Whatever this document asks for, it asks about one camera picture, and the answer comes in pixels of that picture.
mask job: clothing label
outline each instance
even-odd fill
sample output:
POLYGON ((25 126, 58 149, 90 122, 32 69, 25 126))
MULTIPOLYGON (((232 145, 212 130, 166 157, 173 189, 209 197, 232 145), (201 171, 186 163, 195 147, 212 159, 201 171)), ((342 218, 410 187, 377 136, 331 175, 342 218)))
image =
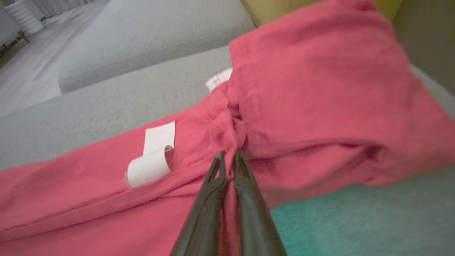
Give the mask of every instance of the clothing label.
POLYGON ((146 129, 144 152, 142 155, 164 149, 168 145, 174 147, 174 137, 175 121, 162 126, 146 129))
POLYGON ((205 87, 207 87, 207 89, 210 92, 212 92, 220 84, 228 81, 229 78, 231 77, 231 74, 232 74, 232 69, 228 68, 225 71, 223 71, 223 72, 215 75, 214 77, 210 78, 210 80, 208 80, 207 83, 205 83, 205 87))
POLYGON ((128 184, 137 186, 157 180, 171 172, 166 154, 174 149, 175 122, 145 130, 143 155, 130 162, 128 184))

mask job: teal cushion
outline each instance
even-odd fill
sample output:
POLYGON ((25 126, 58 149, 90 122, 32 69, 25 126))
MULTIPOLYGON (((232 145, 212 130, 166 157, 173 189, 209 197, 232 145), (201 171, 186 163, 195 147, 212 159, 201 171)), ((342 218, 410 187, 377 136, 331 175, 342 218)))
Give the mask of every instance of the teal cushion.
POLYGON ((385 187, 351 186, 271 214, 290 256, 452 256, 454 169, 385 187))

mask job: sofa cushion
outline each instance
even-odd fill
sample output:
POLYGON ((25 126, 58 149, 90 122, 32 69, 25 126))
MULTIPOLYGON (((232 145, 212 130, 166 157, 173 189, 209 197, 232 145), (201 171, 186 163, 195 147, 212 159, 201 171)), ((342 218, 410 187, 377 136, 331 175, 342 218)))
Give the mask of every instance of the sofa cushion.
POLYGON ((231 66, 222 47, 136 70, 0 118, 0 170, 45 161, 191 107, 231 66))
POLYGON ((60 91, 226 46, 253 28, 239 0, 113 0, 65 57, 60 91))

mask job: white pot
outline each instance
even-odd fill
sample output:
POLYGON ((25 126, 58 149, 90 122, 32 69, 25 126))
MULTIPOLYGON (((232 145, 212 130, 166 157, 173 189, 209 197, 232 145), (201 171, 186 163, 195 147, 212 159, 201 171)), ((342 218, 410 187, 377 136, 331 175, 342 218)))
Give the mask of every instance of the white pot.
POLYGON ((21 27, 26 36, 32 36, 44 29, 43 23, 22 1, 17 1, 9 6, 5 6, 3 9, 21 27))

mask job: wooden floor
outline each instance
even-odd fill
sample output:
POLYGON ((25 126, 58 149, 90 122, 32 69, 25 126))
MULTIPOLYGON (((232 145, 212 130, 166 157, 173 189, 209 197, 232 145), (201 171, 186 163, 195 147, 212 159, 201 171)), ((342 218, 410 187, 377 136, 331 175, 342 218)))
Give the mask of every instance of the wooden floor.
POLYGON ((98 0, 47 19, 30 44, 22 40, 14 46, 17 52, 0 69, 0 117, 61 95, 57 77, 63 57, 107 3, 98 0))

